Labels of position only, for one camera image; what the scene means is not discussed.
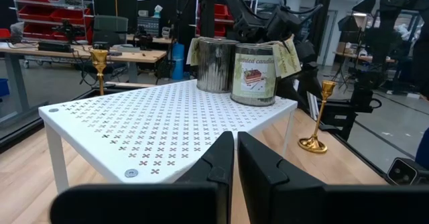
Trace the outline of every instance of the blue container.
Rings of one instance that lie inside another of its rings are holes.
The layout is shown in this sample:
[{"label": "blue container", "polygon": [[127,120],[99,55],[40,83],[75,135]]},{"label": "blue container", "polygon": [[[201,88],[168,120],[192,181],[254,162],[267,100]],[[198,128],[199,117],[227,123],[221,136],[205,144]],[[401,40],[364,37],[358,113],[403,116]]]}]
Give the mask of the blue container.
[{"label": "blue container", "polygon": [[7,86],[7,79],[0,78],[0,97],[9,95],[9,87]]},{"label": "blue container", "polygon": [[176,65],[173,70],[172,79],[182,80],[183,79],[183,62],[184,62],[184,51],[185,46],[179,43],[173,45],[173,59]]}]

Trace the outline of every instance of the wooden desk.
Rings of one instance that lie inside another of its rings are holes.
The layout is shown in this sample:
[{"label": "wooden desk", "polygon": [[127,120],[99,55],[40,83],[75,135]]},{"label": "wooden desk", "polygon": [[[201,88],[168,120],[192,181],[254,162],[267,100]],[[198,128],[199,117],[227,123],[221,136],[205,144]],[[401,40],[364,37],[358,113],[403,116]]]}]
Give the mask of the wooden desk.
[{"label": "wooden desk", "polygon": [[[91,46],[72,46],[74,48],[74,56],[72,53],[65,52],[51,52],[51,51],[41,51],[37,49],[37,46],[29,46],[28,44],[16,44],[11,47],[7,43],[0,43],[0,52],[10,53],[10,54],[23,54],[23,55],[33,55],[33,56],[51,56],[51,57],[61,57],[61,58],[73,58],[79,56],[90,56],[89,49]],[[108,56],[109,60],[115,62],[142,62],[142,63],[155,63],[160,58],[163,58],[167,54],[163,50],[141,50],[140,53],[130,53],[123,52],[122,56]]]},{"label": "wooden desk", "polygon": [[[72,47],[74,48],[73,53],[50,52],[38,50],[37,46],[32,46],[30,44],[16,44],[13,46],[12,44],[0,42],[0,52],[5,53],[5,63],[9,85],[11,87],[11,97],[15,103],[16,109],[16,112],[0,118],[0,127],[2,125],[19,121],[26,115],[37,111],[38,107],[47,104],[47,102],[44,102],[30,107],[22,77],[21,66],[19,64],[19,55],[50,56],[55,58],[78,58],[79,56],[86,56],[86,58],[88,58],[90,56],[90,52],[88,50],[91,46]],[[137,65],[135,62],[155,63],[166,54],[167,53],[165,51],[150,50],[140,51],[140,53],[123,52],[122,56],[108,56],[107,58],[108,61],[113,62],[128,62],[129,82],[137,83]]]},{"label": "wooden desk", "polygon": [[[328,184],[386,184],[358,157],[329,133],[320,132],[319,138],[328,147],[326,154],[312,154],[296,143],[308,137],[314,129],[314,120],[296,110],[294,130],[288,144],[286,159]],[[281,153],[288,118],[269,126],[256,138],[277,153]],[[71,186],[107,181],[63,140],[64,157]],[[0,220],[2,224],[49,224],[50,203],[57,195],[54,174],[44,129],[0,155]],[[247,207],[239,178],[235,156],[233,204],[231,223],[248,224]]]},{"label": "wooden desk", "polygon": [[[127,41],[133,41],[134,34],[127,34]],[[154,38],[153,43],[158,44],[171,44],[172,39]]]},{"label": "wooden desk", "polygon": [[[347,57],[347,58],[356,58],[356,55],[355,54],[347,54],[347,53],[342,53],[342,52],[334,52],[336,55],[338,55],[338,56],[344,56],[344,57]],[[372,62],[373,61],[373,57],[372,56],[360,56],[360,57],[358,57],[358,59],[359,60],[364,60],[364,61],[366,61],[366,62]],[[386,59],[386,62],[388,62],[388,63],[394,63],[395,62],[395,60],[393,60],[393,59]]]}]

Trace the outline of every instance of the brass candle holder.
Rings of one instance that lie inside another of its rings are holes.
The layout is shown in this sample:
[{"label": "brass candle holder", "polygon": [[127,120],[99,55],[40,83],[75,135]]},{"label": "brass candle holder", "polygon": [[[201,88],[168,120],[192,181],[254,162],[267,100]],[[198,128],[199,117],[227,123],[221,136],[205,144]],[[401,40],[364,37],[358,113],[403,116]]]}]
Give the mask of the brass candle holder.
[{"label": "brass candle holder", "polygon": [[101,96],[105,94],[103,70],[106,68],[108,53],[109,52],[107,50],[91,50],[93,66],[98,72],[97,77],[99,78]]},{"label": "brass candle holder", "polygon": [[309,152],[316,153],[316,154],[323,154],[323,153],[326,153],[326,151],[328,151],[328,147],[324,143],[318,140],[317,131],[319,130],[320,119],[322,118],[324,105],[326,104],[326,100],[328,99],[328,97],[332,95],[335,85],[336,83],[330,80],[324,80],[322,82],[323,100],[322,100],[322,106],[320,107],[319,116],[317,117],[316,129],[314,130],[314,133],[313,135],[311,135],[311,137],[302,138],[298,141],[298,145]]}]

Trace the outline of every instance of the office chair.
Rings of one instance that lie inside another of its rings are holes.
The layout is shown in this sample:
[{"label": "office chair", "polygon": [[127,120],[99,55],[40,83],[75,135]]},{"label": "office chair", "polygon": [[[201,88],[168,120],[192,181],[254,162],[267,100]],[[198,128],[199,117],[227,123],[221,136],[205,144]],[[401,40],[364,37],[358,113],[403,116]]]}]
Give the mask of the office chair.
[{"label": "office chair", "polygon": [[[93,42],[108,42],[110,46],[127,43],[128,19],[125,17],[96,15],[94,16],[94,34]],[[128,69],[126,63],[114,62],[108,63],[104,69],[104,80],[109,81],[124,74]],[[88,73],[95,80],[97,79],[97,70],[91,61],[85,62],[81,70]]]}]

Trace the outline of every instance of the metal paint can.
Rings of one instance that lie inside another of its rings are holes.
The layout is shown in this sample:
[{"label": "metal paint can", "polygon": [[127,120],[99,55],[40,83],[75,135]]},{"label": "metal paint can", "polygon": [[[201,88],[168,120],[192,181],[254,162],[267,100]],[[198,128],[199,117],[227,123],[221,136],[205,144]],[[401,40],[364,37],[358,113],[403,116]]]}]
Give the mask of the metal paint can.
[{"label": "metal paint can", "polygon": [[231,92],[237,43],[234,40],[199,39],[198,89],[210,93]]},{"label": "metal paint can", "polygon": [[273,105],[276,83],[271,46],[237,44],[232,100],[258,107]]}]

